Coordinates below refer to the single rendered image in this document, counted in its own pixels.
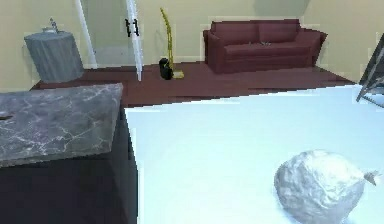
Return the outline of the white table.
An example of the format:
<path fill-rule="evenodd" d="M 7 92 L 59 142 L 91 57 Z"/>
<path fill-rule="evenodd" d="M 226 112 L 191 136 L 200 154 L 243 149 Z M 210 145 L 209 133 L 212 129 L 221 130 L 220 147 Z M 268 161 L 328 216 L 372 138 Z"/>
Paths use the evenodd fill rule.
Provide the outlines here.
<path fill-rule="evenodd" d="M 384 224 L 384 109 L 347 85 L 130 108 L 138 224 L 292 224 L 275 197 L 281 163 L 306 150 L 378 170 L 350 224 Z"/>

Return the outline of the yellow and black vacuum cleaner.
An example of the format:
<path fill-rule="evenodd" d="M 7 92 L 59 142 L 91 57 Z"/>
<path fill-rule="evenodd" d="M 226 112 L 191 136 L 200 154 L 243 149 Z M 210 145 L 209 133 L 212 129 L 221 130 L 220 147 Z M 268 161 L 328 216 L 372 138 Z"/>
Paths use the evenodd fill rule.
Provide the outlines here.
<path fill-rule="evenodd" d="M 184 73 L 181 70 L 176 70 L 173 63 L 173 38 L 168 17 L 163 8 L 160 8 L 160 12 L 166 27 L 168 55 L 167 58 L 161 58 L 159 60 L 160 75 L 164 80 L 183 79 Z"/>

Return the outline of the white room door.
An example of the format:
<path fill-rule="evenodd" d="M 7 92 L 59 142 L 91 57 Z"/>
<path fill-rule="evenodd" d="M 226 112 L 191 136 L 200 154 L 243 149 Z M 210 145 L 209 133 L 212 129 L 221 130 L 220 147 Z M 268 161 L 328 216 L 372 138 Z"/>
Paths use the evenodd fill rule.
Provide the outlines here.
<path fill-rule="evenodd" d="M 135 57 L 137 79 L 142 80 L 143 71 L 143 51 L 138 23 L 138 13 L 135 0 L 126 0 L 127 16 L 129 19 L 130 37 Z"/>

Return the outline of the dark red sofa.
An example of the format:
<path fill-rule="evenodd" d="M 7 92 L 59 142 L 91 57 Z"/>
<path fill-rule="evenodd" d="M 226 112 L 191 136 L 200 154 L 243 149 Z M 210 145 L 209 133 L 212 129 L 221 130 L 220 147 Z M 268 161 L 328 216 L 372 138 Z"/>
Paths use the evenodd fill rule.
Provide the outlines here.
<path fill-rule="evenodd" d="M 216 74 L 313 67 L 326 38 L 298 19 L 213 21 L 203 31 L 204 62 Z"/>

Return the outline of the grey marble top counter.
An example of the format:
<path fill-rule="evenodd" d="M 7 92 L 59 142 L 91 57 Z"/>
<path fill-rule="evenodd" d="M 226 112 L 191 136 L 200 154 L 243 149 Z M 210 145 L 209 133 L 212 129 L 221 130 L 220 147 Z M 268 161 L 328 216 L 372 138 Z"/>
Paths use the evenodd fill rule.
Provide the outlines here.
<path fill-rule="evenodd" d="M 0 224 L 137 224 L 120 84 L 0 93 Z"/>

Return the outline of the white tied garbage bag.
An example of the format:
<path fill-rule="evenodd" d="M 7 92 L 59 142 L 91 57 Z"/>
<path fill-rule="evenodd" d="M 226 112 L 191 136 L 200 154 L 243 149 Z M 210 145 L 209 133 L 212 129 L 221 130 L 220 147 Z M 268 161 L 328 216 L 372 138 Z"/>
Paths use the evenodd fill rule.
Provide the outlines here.
<path fill-rule="evenodd" d="M 365 184 L 376 186 L 380 175 L 361 171 L 340 154 L 310 150 L 279 166 L 274 187 L 284 212 L 299 224 L 344 224 Z"/>

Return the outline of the grey round draped table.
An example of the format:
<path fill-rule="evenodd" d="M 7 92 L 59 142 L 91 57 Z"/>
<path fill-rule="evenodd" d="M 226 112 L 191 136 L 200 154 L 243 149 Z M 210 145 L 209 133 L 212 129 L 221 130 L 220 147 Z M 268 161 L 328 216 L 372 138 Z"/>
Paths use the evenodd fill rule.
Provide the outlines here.
<path fill-rule="evenodd" d="M 25 36 L 24 41 L 43 82 L 69 82 L 83 75 L 83 63 L 72 33 L 40 32 Z"/>

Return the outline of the grey ornament on round table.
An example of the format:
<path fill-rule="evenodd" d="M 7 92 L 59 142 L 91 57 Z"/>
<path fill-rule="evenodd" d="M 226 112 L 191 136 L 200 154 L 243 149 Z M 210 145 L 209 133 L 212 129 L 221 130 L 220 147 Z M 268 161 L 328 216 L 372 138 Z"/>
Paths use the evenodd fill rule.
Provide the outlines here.
<path fill-rule="evenodd" d="M 53 18 L 50 18 L 49 21 L 50 21 L 50 26 L 44 27 L 42 31 L 48 32 L 48 33 L 60 33 L 60 30 L 58 29 L 58 26 L 55 20 Z"/>

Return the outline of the grey metal rack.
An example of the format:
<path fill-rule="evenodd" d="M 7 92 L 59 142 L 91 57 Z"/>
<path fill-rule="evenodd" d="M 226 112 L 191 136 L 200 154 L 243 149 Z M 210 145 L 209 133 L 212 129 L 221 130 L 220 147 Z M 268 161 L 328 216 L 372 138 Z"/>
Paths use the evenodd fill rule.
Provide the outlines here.
<path fill-rule="evenodd" d="M 377 43 L 359 84 L 362 88 L 356 97 L 357 102 L 364 99 L 384 108 L 384 101 L 379 102 L 375 98 L 384 97 L 384 33 Z"/>

